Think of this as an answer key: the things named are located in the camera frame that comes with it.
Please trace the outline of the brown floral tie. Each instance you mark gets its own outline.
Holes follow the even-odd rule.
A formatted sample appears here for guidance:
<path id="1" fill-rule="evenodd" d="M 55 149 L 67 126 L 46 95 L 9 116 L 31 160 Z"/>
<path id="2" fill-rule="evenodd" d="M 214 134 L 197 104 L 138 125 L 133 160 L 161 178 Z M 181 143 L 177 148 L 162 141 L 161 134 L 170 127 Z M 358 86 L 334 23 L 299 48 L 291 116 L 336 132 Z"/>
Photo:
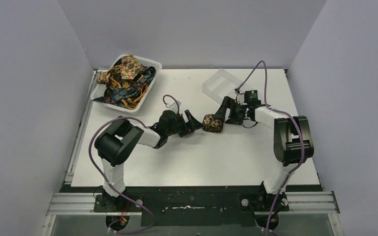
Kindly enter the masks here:
<path id="1" fill-rule="evenodd" d="M 223 131 L 224 122 L 221 119 L 214 118 L 213 114 L 207 114 L 203 118 L 202 129 L 206 132 L 221 133 Z"/>

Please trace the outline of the clear compartment tray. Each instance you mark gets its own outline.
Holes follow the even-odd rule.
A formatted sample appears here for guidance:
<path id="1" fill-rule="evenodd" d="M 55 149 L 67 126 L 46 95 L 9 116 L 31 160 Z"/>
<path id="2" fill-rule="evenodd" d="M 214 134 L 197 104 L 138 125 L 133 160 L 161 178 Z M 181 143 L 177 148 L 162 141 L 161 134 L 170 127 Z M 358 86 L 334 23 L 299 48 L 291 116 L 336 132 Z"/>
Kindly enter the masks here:
<path id="1" fill-rule="evenodd" d="M 217 104 L 221 104 L 226 96 L 236 98 L 238 93 L 235 89 L 243 81 L 227 70 L 219 69 L 202 84 L 202 92 Z"/>

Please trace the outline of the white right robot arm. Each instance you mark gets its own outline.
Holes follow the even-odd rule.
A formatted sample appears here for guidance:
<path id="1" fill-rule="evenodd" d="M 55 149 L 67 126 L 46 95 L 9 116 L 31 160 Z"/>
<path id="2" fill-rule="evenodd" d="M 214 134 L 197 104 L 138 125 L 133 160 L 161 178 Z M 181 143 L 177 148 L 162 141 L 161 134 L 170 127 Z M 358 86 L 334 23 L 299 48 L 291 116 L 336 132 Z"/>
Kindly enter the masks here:
<path id="1" fill-rule="evenodd" d="M 296 170 L 314 154 L 314 145 L 306 116 L 292 116 L 263 104 L 256 90 L 241 92 L 236 97 L 225 96 L 214 114 L 204 117 L 204 130 L 221 133 L 225 124 L 243 125 L 250 120 L 273 130 L 275 170 L 263 182 L 267 194 L 285 191 Z"/>

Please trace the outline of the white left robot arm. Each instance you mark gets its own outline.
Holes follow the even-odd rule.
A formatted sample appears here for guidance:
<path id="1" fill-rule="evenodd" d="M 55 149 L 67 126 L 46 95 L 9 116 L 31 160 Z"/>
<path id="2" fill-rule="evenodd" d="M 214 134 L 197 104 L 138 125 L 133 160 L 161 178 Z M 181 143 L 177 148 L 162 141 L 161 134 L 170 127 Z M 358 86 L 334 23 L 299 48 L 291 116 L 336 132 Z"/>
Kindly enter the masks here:
<path id="1" fill-rule="evenodd" d="M 189 110 L 185 110 L 183 115 L 165 110 L 151 126 L 142 122 L 134 125 L 131 120 L 132 117 L 118 117 L 105 123 L 96 131 L 89 144 L 89 155 L 96 149 L 101 158 L 102 168 L 97 170 L 104 178 L 103 193 L 108 196 L 106 204 L 113 211 L 125 207 L 124 163 L 137 145 L 159 149 L 170 136 L 185 137 L 203 128 L 203 124 Z"/>

